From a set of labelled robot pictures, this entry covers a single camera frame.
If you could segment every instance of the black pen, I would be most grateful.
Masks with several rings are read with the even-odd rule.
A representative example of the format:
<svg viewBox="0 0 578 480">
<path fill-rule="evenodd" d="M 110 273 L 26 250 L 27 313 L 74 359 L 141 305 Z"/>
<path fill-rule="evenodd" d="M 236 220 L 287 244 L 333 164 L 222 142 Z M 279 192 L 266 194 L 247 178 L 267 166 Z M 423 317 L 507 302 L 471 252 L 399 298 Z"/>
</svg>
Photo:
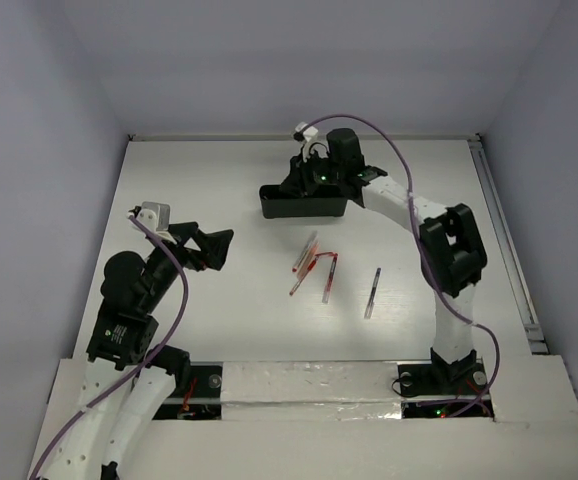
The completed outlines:
<svg viewBox="0 0 578 480">
<path fill-rule="evenodd" d="M 376 276 L 373 277 L 373 285 L 371 286 L 371 294 L 369 294 L 369 301 L 367 302 L 367 308 L 365 309 L 365 318 L 371 318 L 373 313 L 373 302 L 376 298 L 376 289 L 378 288 L 378 280 L 380 280 L 380 270 L 378 267 L 376 269 Z"/>
</svg>

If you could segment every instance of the screw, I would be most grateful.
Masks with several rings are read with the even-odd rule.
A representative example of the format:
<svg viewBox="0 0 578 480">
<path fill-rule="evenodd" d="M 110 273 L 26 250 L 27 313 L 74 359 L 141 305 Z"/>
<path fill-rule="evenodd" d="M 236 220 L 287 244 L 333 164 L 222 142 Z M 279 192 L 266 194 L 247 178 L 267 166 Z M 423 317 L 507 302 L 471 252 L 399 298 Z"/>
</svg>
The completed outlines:
<svg viewBox="0 0 578 480">
<path fill-rule="evenodd" d="M 476 382 L 476 385 L 483 386 L 487 383 L 487 376 L 483 372 L 474 372 L 473 373 L 473 381 Z"/>
<path fill-rule="evenodd" d="M 402 372 L 400 374 L 400 385 L 409 388 L 413 385 L 413 380 L 411 379 L 411 372 Z"/>
<path fill-rule="evenodd" d="M 220 388 L 222 385 L 222 377 L 220 375 L 211 375 L 209 377 L 209 388 Z"/>
</svg>

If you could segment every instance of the gray wall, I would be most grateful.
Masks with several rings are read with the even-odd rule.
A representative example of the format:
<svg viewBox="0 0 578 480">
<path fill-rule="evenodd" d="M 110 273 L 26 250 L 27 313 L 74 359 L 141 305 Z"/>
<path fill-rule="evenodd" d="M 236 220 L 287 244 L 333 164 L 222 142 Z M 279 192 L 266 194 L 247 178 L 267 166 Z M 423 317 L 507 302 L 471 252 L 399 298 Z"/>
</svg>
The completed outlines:
<svg viewBox="0 0 578 480">
<path fill-rule="evenodd" d="M 562 2 L 485 140 L 540 322 L 578 390 L 578 0 Z"/>
<path fill-rule="evenodd" d="M 394 132 L 493 120 L 558 0 L 62 0 L 132 133 Z"/>
<path fill-rule="evenodd" d="M 0 479 L 29 466 L 126 146 L 83 53 L 57 2 L 0 0 Z"/>
</svg>

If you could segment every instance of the black tray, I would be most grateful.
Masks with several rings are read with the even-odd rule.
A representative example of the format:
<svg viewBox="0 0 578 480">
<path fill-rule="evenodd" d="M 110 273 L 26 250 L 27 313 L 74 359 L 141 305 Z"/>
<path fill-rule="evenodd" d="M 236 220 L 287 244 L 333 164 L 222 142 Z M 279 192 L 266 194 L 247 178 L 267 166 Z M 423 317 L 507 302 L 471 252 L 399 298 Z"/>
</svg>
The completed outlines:
<svg viewBox="0 0 578 480">
<path fill-rule="evenodd" d="M 280 185 L 263 185 L 259 193 L 265 218 L 342 217 L 347 208 L 347 199 L 335 185 L 321 185 L 302 198 L 282 193 Z"/>
</svg>

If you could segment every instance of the white table surface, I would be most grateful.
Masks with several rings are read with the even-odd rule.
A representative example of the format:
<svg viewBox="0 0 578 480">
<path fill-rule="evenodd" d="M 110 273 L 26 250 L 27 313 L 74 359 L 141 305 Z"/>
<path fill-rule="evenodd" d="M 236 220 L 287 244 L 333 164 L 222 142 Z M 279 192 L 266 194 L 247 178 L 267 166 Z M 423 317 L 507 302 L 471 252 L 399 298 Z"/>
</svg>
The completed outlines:
<svg viewBox="0 0 578 480">
<path fill-rule="evenodd" d="M 469 205 L 489 256 L 474 316 L 498 335 L 503 358 L 530 355 L 523 325 L 466 141 L 401 141 L 415 190 L 437 202 Z M 385 142 L 362 142 L 368 164 L 404 181 Z M 190 272 L 190 301 L 171 344 L 194 361 L 425 359 L 435 320 L 413 240 L 388 219 L 349 203 L 344 217 L 262 217 L 258 189 L 280 183 L 297 152 L 293 141 L 132 142 L 129 144 L 85 308 L 75 355 L 89 341 L 102 301 L 105 262 L 121 250 L 147 255 L 150 244 L 126 212 L 145 200 L 171 205 L 171 221 L 197 221 L 205 232 L 233 229 L 221 272 Z M 328 305 L 329 265 L 318 265 L 294 297 L 291 265 L 309 233 L 340 254 Z M 373 318 L 363 318 L 376 267 L 382 276 Z M 159 340 L 178 311 L 176 282 L 154 312 Z M 491 342 L 475 332 L 480 354 Z"/>
<path fill-rule="evenodd" d="M 368 163 L 402 178 L 384 143 L 362 145 Z M 502 348 L 492 389 L 496 422 L 332 421 L 335 416 L 306 417 L 298 411 L 303 420 L 282 421 L 294 418 L 286 408 L 282 414 L 260 411 L 256 417 L 253 410 L 214 422 L 152 422 L 122 480 L 578 478 L 578 404 L 562 360 L 530 354 L 466 142 L 403 141 L 400 146 L 411 162 L 417 192 L 448 205 L 464 202 L 475 212 L 489 254 L 475 317 L 496 332 Z M 428 358 L 433 296 L 406 232 L 353 204 L 341 219 L 262 217 L 258 188 L 280 182 L 295 151 L 290 141 L 130 143 L 76 358 L 61 362 L 36 456 L 73 413 L 85 365 L 81 355 L 102 300 L 104 263 L 121 250 L 150 251 L 125 219 L 125 212 L 144 200 L 169 203 L 174 222 L 195 220 L 206 232 L 235 230 L 223 271 L 189 273 L 189 308 L 171 343 L 189 350 L 192 360 Z M 288 296 L 294 282 L 291 265 L 314 228 L 322 249 L 340 254 L 329 305 L 321 304 L 328 266 L 320 266 L 294 298 Z M 373 318 L 364 320 L 377 266 L 383 271 L 376 307 Z M 180 298 L 177 284 L 156 309 L 161 323 L 157 339 L 169 327 Z M 475 340 L 491 371 L 489 339 L 476 334 Z"/>
</svg>

